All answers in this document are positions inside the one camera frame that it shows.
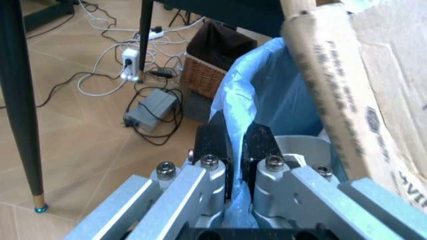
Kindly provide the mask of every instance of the tile floor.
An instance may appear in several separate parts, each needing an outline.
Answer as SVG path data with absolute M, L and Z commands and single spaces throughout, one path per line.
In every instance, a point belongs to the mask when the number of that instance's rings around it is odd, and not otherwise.
M 139 27 L 141 0 L 92 0 L 117 18 L 118 28 Z M 40 6 L 23 1 L 25 13 Z M 43 101 L 51 87 L 79 71 L 90 71 L 99 54 L 113 44 L 88 24 L 88 16 L 75 6 L 75 17 L 62 27 L 28 40 L 29 58 L 36 102 Z M 155 3 L 152 26 L 167 26 L 176 10 L 166 11 Z M 37 34 L 64 21 L 62 17 L 28 35 Z M 177 19 L 175 25 L 182 25 Z M 197 27 L 181 32 L 191 37 Z M 109 32 L 118 40 L 128 40 L 132 32 Z M 181 38 L 168 33 L 172 40 Z M 168 53 L 180 53 L 185 44 L 160 46 Z M 157 54 L 163 65 L 168 57 Z M 99 72 L 117 75 L 121 66 L 113 51 L 105 55 Z M 103 92 L 119 80 L 94 77 L 83 85 L 87 91 Z M 77 91 L 77 80 L 60 89 L 52 100 L 37 110 L 45 198 L 48 212 L 36 214 L 30 189 L 15 145 L 7 113 L 0 110 L 0 239 L 62 239 L 82 218 L 130 175 L 148 176 L 159 162 L 182 164 L 193 147 L 197 126 L 184 118 L 181 127 L 164 146 L 152 146 L 129 128 L 121 126 L 123 112 L 134 94 L 127 83 L 105 97 L 85 96 Z M 153 78 L 147 86 L 162 86 Z M 0 96 L 0 105 L 4 105 Z M 155 133 L 167 132 L 161 125 Z

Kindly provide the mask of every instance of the cardboard box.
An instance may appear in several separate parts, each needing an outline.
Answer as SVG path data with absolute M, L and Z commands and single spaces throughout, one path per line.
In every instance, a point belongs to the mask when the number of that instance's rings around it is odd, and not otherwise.
M 427 213 L 427 1 L 341 4 L 288 18 L 283 36 L 344 168 Z

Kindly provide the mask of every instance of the trash bin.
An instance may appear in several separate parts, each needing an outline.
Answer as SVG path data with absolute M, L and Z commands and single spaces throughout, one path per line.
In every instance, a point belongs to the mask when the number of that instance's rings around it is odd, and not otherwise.
M 208 21 L 187 46 L 181 82 L 213 99 L 235 60 L 256 47 L 256 40 Z
M 252 122 L 270 127 L 275 136 L 317 136 L 323 129 L 313 99 L 282 38 L 274 38 L 234 62 L 216 92 L 210 117 L 220 110 L 234 159 L 232 195 L 240 191 L 243 137 Z M 323 151 L 332 156 L 332 171 L 343 171 L 341 166 L 334 168 L 337 155 L 333 149 L 331 152 L 330 145 Z
M 308 135 L 274 137 L 282 153 L 303 155 L 309 166 L 326 166 L 340 182 L 349 178 L 329 138 Z

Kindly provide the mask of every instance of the power adapter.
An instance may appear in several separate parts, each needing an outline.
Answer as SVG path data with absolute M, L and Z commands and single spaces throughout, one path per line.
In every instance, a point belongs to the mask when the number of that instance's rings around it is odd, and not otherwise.
M 164 67 L 159 67 L 157 70 L 151 70 L 149 71 L 150 74 L 160 77 L 160 78 L 167 78 L 171 79 L 174 75 L 172 75 L 172 70 L 166 69 Z
M 138 106 L 125 114 L 125 127 L 143 128 L 151 132 L 160 120 L 174 108 L 177 98 L 162 90 L 155 89 L 149 96 L 139 102 Z

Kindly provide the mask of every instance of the black table leg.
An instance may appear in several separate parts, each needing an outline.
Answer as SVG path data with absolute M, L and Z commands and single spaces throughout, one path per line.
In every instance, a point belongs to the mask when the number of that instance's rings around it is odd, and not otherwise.
M 0 83 L 35 211 L 47 210 L 39 130 L 20 0 L 0 0 Z
M 142 0 L 141 18 L 139 22 L 139 80 L 144 80 L 147 45 L 149 43 L 151 16 L 153 14 L 153 0 Z
M 24 16 L 25 31 L 28 33 L 67 14 L 74 14 L 72 1 L 58 0 L 52 6 L 47 6 L 42 10 Z
M 178 11 L 176 12 L 175 16 L 173 16 L 172 21 L 170 21 L 169 23 L 169 28 L 172 26 L 172 24 L 174 23 L 175 19 L 177 19 L 178 15 L 180 15 L 181 9 L 178 9 Z

